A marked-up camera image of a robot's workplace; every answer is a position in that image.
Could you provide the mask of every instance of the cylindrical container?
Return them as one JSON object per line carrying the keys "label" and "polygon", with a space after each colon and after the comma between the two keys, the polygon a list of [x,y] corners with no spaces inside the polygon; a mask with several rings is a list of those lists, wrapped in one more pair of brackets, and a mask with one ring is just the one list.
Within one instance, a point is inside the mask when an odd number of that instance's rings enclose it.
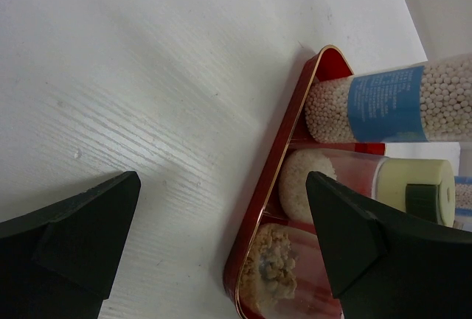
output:
{"label": "cylindrical container", "polygon": [[472,177],[455,177],[456,218],[454,227],[472,231]]}
{"label": "cylindrical container", "polygon": [[449,161],[389,158],[378,171],[374,198],[440,225],[454,225],[454,172]]}
{"label": "cylindrical container", "polygon": [[312,85],[305,117],[321,143],[472,141],[472,54]]}
{"label": "cylindrical container", "polygon": [[239,283],[241,301],[265,319],[339,319],[318,238],[275,223],[261,225]]}
{"label": "cylindrical container", "polygon": [[305,187],[312,171],[400,211],[448,227],[454,224],[454,173],[448,161],[296,150],[285,159],[279,176],[280,205],[295,222],[313,224]]}

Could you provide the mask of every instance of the table surface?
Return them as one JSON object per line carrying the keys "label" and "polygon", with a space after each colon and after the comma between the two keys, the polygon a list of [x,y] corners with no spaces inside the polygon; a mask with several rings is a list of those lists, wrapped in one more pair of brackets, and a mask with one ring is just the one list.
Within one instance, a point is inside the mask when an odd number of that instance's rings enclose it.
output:
{"label": "table surface", "polygon": [[425,60],[404,0],[0,0],[0,220],[127,169],[105,318],[236,318],[221,274],[294,89]]}

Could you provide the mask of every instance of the dark green cap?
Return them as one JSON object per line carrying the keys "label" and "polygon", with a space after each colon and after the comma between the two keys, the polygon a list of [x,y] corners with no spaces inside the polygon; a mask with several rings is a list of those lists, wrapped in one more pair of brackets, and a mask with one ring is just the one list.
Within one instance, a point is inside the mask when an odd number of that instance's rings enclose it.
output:
{"label": "dark green cap", "polygon": [[440,210],[440,186],[436,184],[407,184],[406,213],[444,225]]}

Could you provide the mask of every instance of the red tray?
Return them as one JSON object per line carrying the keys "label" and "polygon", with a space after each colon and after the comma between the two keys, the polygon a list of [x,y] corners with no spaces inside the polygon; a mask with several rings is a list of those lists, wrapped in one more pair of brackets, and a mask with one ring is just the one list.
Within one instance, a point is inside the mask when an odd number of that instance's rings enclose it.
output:
{"label": "red tray", "polygon": [[[353,71],[344,59],[343,54],[332,45],[325,46],[318,55],[307,61],[300,74],[294,94],[288,104],[282,124],[237,233],[223,274],[226,293],[235,303],[236,310],[242,318],[263,319],[241,303],[238,284],[243,264],[259,225],[267,222],[288,224],[288,219],[280,206],[277,190],[277,176],[285,157],[292,150],[299,148],[336,148],[337,150],[351,150],[376,155],[385,153],[385,144],[319,144],[309,134],[304,114],[300,116],[315,77],[319,81],[325,81],[347,77],[352,74]],[[291,226],[315,233],[313,226],[297,225],[293,222],[291,222]]]}

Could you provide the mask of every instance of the white granules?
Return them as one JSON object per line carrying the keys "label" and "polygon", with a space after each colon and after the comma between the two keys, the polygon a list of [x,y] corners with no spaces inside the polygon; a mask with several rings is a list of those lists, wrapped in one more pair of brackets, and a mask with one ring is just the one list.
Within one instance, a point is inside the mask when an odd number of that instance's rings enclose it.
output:
{"label": "white granules", "polygon": [[305,187],[309,172],[322,172],[334,180],[337,179],[333,164],[321,150],[297,150],[282,165],[279,198],[288,218],[313,224]]}
{"label": "white granules", "polygon": [[[305,103],[310,134],[321,143],[357,142],[347,117],[355,76],[312,85]],[[421,79],[421,124],[429,141],[472,140],[472,55],[427,63]]]}
{"label": "white granules", "polygon": [[456,184],[456,208],[472,208],[472,184]]}

